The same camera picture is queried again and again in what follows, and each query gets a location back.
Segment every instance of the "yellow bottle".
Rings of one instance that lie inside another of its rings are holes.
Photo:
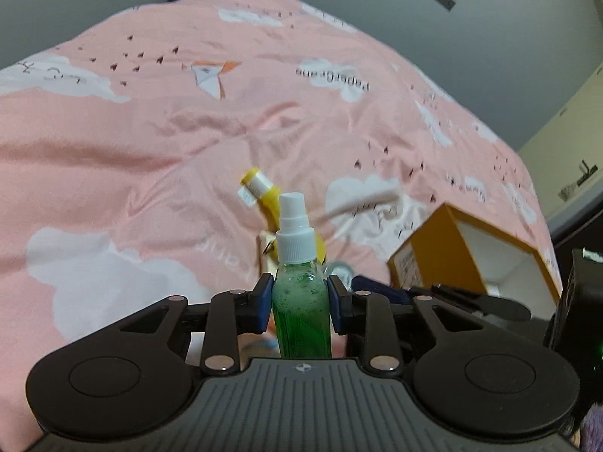
[[[249,170],[240,183],[245,185],[259,202],[260,208],[268,220],[269,229],[272,232],[278,231],[280,218],[279,195],[282,194],[280,188],[274,185],[258,167]],[[315,237],[317,260],[324,263],[327,257],[324,241],[318,234]]]

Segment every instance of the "white spray cap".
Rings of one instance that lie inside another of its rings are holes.
[[[307,263],[316,259],[314,230],[306,214],[303,194],[279,195],[280,229],[276,232],[279,262]]]

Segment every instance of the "green spray bottle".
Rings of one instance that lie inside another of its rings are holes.
[[[272,288],[272,311],[284,359],[331,357],[329,295],[316,260],[314,230],[301,193],[279,195],[279,268]]]

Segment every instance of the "pink bedsheet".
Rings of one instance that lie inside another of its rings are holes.
[[[254,285],[266,223],[237,195],[252,166],[305,194],[328,259],[357,273],[387,281],[446,201],[537,246],[559,282],[518,156],[396,52],[297,0],[122,12],[0,71],[0,124],[5,452],[40,435],[24,385],[42,356],[164,296]]]

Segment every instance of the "orange box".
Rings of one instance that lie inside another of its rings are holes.
[[[447,203],[389,261],[396,287],[444,284],[514,299],[549,319],[559,293],[536,248]]]

